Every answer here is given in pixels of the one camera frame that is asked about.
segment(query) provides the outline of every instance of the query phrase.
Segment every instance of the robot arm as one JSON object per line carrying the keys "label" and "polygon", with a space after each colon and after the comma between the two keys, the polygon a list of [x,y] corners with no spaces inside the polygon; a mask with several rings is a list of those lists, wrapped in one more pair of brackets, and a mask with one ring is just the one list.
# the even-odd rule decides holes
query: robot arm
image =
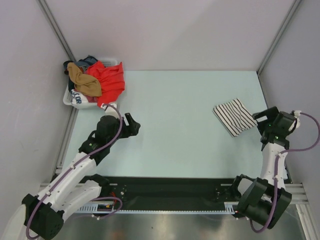
{"label": "robot arm", "polygon": [[22,204],[25,205],[24,225],[26,226],[35,207],[40,203],[32,217],[30,229],[42,238],[52,239],[76,210],[92,199],[109,195],[111,190],[109,181],[98,174],[92,176],[81,188],[74,190],[83,177],[110,153],[112,144],[87,156],[104,147],[116,136],[121,125],[120,121],[122,121],[122,128],[117,139],[136,136],[139,132],[141,125],[135,122],[129,113],[125,114],[128,125],[123,118],[116,118],[114,111],[109,113],[100,119],[96,130],[82,144],[79,153],[68,167],[36,196],[28,194],[22,200]]}
{"label": "robot arm", "polygon": [[[253,117],[258,121],[258,130],[261,134],[263,163],[260,177],[252,179],[245,175],[237,176],[232,185],[238,198],[238,216],[245,216],[261,225],[271,229],[284,213],[291,202],[292,195],[286,192],[284,183],[285,158],[289,149],[286,137],[300,126],[298,118],[300,112],[291,114],[279,112],[272,107],[263,112],[256,113]],[[275,178],[277,180],[277,198],[274,199]],[[272,211],[273,202],[276,209]]]}

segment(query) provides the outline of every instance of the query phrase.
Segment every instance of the white wall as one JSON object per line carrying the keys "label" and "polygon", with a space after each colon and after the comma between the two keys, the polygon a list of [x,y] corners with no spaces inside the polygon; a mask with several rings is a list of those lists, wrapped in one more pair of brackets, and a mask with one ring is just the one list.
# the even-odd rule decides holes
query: white wall
{"label": "white wall", "polygon": [[0,236],[27,193],[50,179],[70,114],[68,58],[37,2],[0,7]]}
{"label": "white wall", "polygon": [[[283,111],[302,110],[320,120],[320,1],[304,1],[273,57],[262,72],[267,102]],[[290,137],[291,148],[310,146],[317,126],[301,117]],[[302,182],[320,227],[320,146],[289,153],[287,164],[295,182]]]}
{"label": "white wall", "polygon": [[256,71],[293,0],[47,0],[73,54],[127,70]]}

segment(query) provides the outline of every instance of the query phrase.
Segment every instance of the metal corner post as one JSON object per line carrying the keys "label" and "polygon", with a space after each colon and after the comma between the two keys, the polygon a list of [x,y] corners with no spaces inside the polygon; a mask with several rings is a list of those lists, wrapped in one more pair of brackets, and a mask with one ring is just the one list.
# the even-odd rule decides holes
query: metal corner post
{"label": "metal corner post", "polygon": [[46,0],[36,0],[36,1],[39,4],[39,7],[41,8],[44,16],[48,20],[49,25],[52,27],[54,34],[56,35],[59,42],[61,43],[63,50],[65,51],[65,53],[67,54],[67,56],[69,57],[69,59],[71,61],[75,61],[76,60],[75,56],[73,55],[62,31],[60,30],[60,28],[57,24],[57,21],[56,21],[55,17],[53,16]]}
{"label": "metal corner post", "polygon": [[284,18],[280,29],[276,33],[270,48],[266,52],[266,54],[265,54],[265,56],[264,56],[264,58],[263,58],[263,60],[262,60],[262,62],[260,64],[260,66],[259,66],[259,68],[257,70],[258,77],[261,75],[261,73],[263,72],[264,68],[266,67],[268,61],[270,60],[272,54],[275,52],[275,49],[277,48],[280,40],[282,39],[284,33],[288,29],[290,23],[292,22],[294,16],[298,12],[299,7],[302,5],[303,1],[304,0],[294,0],[293,4],[291,5],[291,8],[289,9],[288,14]]}

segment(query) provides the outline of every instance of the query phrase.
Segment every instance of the metal floor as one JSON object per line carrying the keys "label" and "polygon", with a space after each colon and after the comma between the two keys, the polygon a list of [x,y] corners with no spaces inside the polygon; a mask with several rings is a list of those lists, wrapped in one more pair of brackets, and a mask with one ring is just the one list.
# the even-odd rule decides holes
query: metal floor
{"label": "metal floor", "polygon": [[54,240],[305,240],[295,205],[271,230],[254,233],[231,215],[116,214],[96,220],[74,214]]}

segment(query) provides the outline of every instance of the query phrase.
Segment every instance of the cable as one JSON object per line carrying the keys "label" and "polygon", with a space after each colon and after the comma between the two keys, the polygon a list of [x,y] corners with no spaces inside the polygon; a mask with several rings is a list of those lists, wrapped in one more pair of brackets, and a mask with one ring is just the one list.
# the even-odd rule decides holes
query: cable
{"label": "cable", "polygon": [[[113,105],[111,104],[108,104],[106,103],[106,105],[112,109],[114,109],[116,111],[116,113],[118,114],[119,116],[119,119],[120,119],[120,126],[119,126],[119,130],[118,132],[115,134],[115,136],[104,146],[90,152],[89,154],[85,155],[84,157],[82,157],[80,160],[78,160],[74,165],[73,165],[73,168],[76,167],[77,165],[79,165],[83,160],[87,159],[88,157],[92,156],[93,154],[107,148],[108,146],[110,146],[112,143],[114,143],[114,141],[117,140],[117,138],[119,137],[120,133],[121,133],[121,130],[122,130],[122,125],[123,125],[123,121],[122,121],[122,116],[120,114],[120,112],[118,111],[118,109],[116,107],[114,107]],[[65,171],[65,173],[62,175],[62,177],[56,181],[56,183],[49,189],[49,193],[51,193],[58,185],[59,183],[61,183],[61,181],[73,170],[73,168],[69,168],[67,171]],[[40,205],[43,203],[43,201],[48,197],[49,195],[48,194],[45,194],[43,196],[43,198],[40,199],[40,201],[37,203],[37,205],[35,206],[35,208],[33,209],[31,215],[30,215],[30,218],[26,224],[26,229],[25,229],[25,235],[28,239],[30,240],[34,240],[34,239],[37,239],[39,237],[39,235],[37,236],[30,236],[30,226],[31,226],[31,222],[32,220],[34,219],[35,217],[35,214],[37,212],[37,210],[39,209]]]}
{"label": "cable", "polygon": [[289,152],[303,152],[303,151],[308,151],[310,149],[313,149],[318,143],[319,143],[319,140],[320,140],[320,124],[319,122],[317,121],[316,118],[314,118],[313,116],[307,114],[307,113],[304,113],[304,112],[301,112],[300,114],[302,115],[305,115],[309,118],[311,118],[316,126],[318,127],[318,137],[316,139],[316,141],[314,142],[314,144],[312,144],[311,146],[309,147],[306,147],[306,148],[301,148],[301,149],[288,149],[288,150],[284,150],[282,152],[280,152],[276,157],[275,157],[275,162],[274,162],[274,194],[273,194],[273,202],[272,202],[272,206],[271,206],[271,210],[270,210],[270,214],[269,214],[269,218],[268,220],[265,222],[264,226],[257,230],[255,229],[254,227],[254,223],[252,221],[252,219],[250,219],[250,226],[251,226],[251,229],[259,234],[259,233],[262,233],[264,230],[266,230],[269,226],[269,224],[271,223],[271,220],[272,220],[272,217],[275,213],[275,209],[276,209],[276,205],[277,205],[277,198],[278,198],[278,179],[276,178],[276,176],[278,175],[278,167],[279,167],[279,158],[280,158],[280,155],[282,154],[285,154],[285,153],[289,153]]}
{"label": "cable", "polygon": [[99,201],[99,200],[107,200],[107,199],[112,199],[112,200],[117,200],[117,201],[119,201],[119,202],[120,202],[120,206],[119,206],[116,210],[108,213],[108,215],[106,215],[106,216],[99,216],[99,217],[97,217],[97,220],[108,218],[108,217],[114,215],[116,212],[118,212],[118,211],[122,208],[122,205],[123,205],[122,200],[121,200],[120,198],[118,198],[118,197],[115,197],[115,196],[97,197],[97,198],[95,198],[95,199],[92,199],[91,201]]}

